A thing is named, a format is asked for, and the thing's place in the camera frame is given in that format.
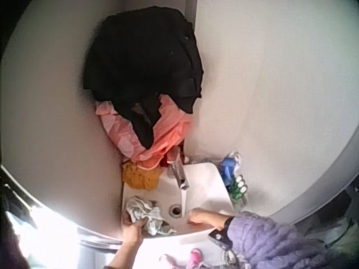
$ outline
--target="drain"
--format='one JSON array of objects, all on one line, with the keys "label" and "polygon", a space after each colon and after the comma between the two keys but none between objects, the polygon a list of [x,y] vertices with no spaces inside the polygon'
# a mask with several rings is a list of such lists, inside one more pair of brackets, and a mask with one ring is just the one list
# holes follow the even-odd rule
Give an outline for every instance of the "drain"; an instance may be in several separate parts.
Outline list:
[{"label": "drain", "polygon": [[172,205],[169,208],[169,215],[175,219],[178,219],[182,215],[182,206],[181,205]]}]

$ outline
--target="orange towel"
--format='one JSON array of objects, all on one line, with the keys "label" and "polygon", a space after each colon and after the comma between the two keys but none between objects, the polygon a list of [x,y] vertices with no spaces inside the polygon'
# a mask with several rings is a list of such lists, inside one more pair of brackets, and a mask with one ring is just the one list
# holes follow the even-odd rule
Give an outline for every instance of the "orange towel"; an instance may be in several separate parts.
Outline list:
[{"label": "orange towel", "polygon": [[122,165],[122,180],[133,189],[147,189],[148,191],[152,191],[157,188],[158,179],[162,171],[161,167],[144,170],[128,161]]}]

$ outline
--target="black clothing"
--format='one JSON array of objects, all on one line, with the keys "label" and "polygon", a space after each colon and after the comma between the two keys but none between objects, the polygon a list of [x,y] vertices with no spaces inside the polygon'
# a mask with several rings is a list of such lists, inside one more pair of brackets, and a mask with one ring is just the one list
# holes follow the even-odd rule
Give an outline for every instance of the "black clothing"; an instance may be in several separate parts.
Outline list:
[{"label": "black clothing", "polygon": [[86,58],[83,84],[97,101],[111,101],[149,149],[152,127],[161,117],[159,94],[192,114],[202,76],[192,24],[178,10],[150,7],[102,22]]}]

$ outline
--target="purple fuzzy sleeve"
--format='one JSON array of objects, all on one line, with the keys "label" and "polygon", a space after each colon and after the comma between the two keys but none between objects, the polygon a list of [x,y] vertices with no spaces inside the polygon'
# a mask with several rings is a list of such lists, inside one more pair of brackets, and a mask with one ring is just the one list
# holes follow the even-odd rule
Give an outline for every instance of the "purple fuzzy sleeve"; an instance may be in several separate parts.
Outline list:
[{"label": "purple fuzzy sleeve", "polygon": [[233,250],[244,255],[253,269],[325,268],[324,245],[305,239],[293,225],[242,212],[228,228]]}]

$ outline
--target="gray cloth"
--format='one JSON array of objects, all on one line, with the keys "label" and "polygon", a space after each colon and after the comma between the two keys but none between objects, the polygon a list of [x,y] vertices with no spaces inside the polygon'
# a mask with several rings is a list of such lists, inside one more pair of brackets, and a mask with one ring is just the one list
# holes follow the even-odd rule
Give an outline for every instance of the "gray cloth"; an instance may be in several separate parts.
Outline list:
[{"label": "gray cloth", "polygon": [[155,206],[154,201],[149,201],[140,196],[132,196],[126,204],[126,210],[131,216],[131,221],[148,218],[145,224],[145,230],[150,235],[162,234],[168,235],[176,231],[169,226],[161,216],[161,210]]}]

